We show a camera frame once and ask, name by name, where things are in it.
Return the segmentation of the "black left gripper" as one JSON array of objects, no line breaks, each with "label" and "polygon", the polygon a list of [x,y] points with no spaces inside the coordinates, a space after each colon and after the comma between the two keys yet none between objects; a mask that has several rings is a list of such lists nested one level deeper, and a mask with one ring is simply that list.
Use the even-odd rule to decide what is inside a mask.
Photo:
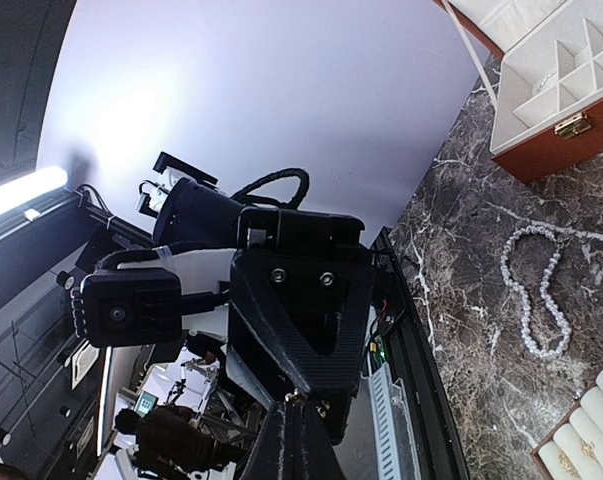
[{"label": "black left gripper", "polygon": [[179,255],[237,250],[230,269],[228,356],[265,405],[299,392],[325,408],[342,442],[360,367],[375,270],[350,216],[300,211],[245,193],[230,198],[189,177],[163,201],[152,250],[170,269]]}]

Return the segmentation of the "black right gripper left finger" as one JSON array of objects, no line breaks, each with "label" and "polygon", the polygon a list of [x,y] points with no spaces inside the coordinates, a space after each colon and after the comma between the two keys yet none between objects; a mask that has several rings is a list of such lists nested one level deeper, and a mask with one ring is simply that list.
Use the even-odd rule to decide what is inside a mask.
[{"label": "black right gripper left finger", "polygon": [[298,401],[271,405],[241,479],[301,478],[300,414],[301,403]]}]

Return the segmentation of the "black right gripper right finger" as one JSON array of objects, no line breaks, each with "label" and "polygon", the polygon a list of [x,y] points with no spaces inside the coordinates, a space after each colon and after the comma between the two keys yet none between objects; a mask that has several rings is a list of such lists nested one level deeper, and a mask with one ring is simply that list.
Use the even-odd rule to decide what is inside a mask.
[{"label": "black right gripper right finger", "polygon": [[293,406],[293,478],[344,480],[323,421],[316,409],[305,403]]}]

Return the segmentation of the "red earring tray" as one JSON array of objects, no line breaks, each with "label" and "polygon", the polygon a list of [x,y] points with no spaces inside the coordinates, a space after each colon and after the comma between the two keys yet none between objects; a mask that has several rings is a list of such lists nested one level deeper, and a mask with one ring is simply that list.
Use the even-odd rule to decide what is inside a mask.
[{"label": "red earring tray", "polygon": [[544,479],[603,479],[603,369],[532,459]]}]

